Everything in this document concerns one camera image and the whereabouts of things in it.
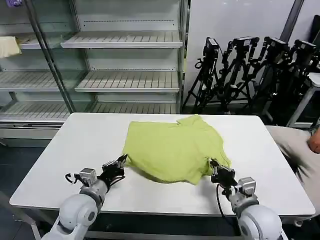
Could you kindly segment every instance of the person's arm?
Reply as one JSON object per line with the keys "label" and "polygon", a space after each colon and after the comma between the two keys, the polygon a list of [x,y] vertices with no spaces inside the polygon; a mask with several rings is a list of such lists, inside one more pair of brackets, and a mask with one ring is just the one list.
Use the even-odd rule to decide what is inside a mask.
{"label": "person's arm", "polygon": [[308,145],[311,151],[315,152],[316,154],[320,154],[320,127],[310,137],[308,140]]}

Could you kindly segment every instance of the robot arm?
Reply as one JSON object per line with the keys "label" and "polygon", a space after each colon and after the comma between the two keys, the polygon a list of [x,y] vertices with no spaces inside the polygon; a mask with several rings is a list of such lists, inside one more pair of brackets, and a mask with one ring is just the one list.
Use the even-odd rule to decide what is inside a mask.
{"label": "robot arm", "polygon": [[280,217],[270,208],[259,204],[255,195],[256,181],[251,177],[244,177],[236,182],[236,172],[233,169],[220,166],[216,161],[212,161],[211,166],[211,182],[218,183],[223,188],[222,194],[231,203],[244,239],[288,240],[282,230]]}
{"label": "robot arm", "polygon": [[75,181],[71,180],[68,173],[65,178],[68,182],[82,183],[80,192],[66,199],[59,210],[59,216],[49,233],[42,240],[82,240],[88,228],[94,223],[105,201],[105,195],[110,187],[125,178],[124,162],[127,155],[119,157],[102,166],[102,174],[84,168],[80,173],[75,173]]}

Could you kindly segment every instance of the white metal shelf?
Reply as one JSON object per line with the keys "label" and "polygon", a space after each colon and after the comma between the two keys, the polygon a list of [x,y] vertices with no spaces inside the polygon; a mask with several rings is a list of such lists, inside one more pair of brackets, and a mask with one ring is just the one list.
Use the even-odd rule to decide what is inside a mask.
{"label": "white metal shelf", "polygon": [[[79,71],[64,71],[62,75],[69,89],[75,86]],[[59,92],[59,88],[50,71],[3,71],[0,92]]]}
{"label": "white metal shelf", "polygon": [[[47,33],[46,41],[51,49],[60,48],[60,43],[64,40],[63,35],[57,33]],[[23,33],[16,36],[17,43],[22,50],[41,49],[38,39],[34,33]]]}
{"label": "white metal shelf", "polygon": [[93,113],[176,114],[175,103],[98,102]]}
{"label": "white metal shelf", "polygon": [[[87,103],[78,102],[74,106],[80,112]],[[0,122],[64,122],[70,112],[63,101],[18,101],[0,110]]]}
{"label": "white metal shelf", "polygon": [[177,31],[87,31],[61,43],[64,49],[180,48]]}
{"label": "white metal shelf", "polygon": [[176,71],[91,71],[75,88],[89,93],[177,93]]}

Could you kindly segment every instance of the white wall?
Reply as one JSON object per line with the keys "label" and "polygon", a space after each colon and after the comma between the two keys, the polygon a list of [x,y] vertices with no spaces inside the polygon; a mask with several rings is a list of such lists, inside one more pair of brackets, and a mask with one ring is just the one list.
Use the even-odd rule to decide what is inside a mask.
{"label": "white wall", "polygon": [[290,37],[290,45],[297,39],[308,40],[315,15],[320,15],[320,0],[304,0]]}
{"label": "white wall", "polygon": [[[191,0],[184,99],[197,77],[194,65],[202,57],[206,37],[215,38],[222,51],[239,37],[280,37],[294,0]],[[230,55],[230,62],[235,57]]]}

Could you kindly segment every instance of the yellow-green t-shirt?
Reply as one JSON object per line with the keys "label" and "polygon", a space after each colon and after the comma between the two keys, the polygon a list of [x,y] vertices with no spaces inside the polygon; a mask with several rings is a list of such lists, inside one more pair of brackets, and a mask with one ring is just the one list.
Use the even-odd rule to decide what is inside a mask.
{"label": "yellow-green t-shirt", "polygon": [[230,167],[223,139],[199,115],[177,121],[130,123],[123,153],[126,164],[158,182],[188,181],[196,185],[211,175],[210,159]]}

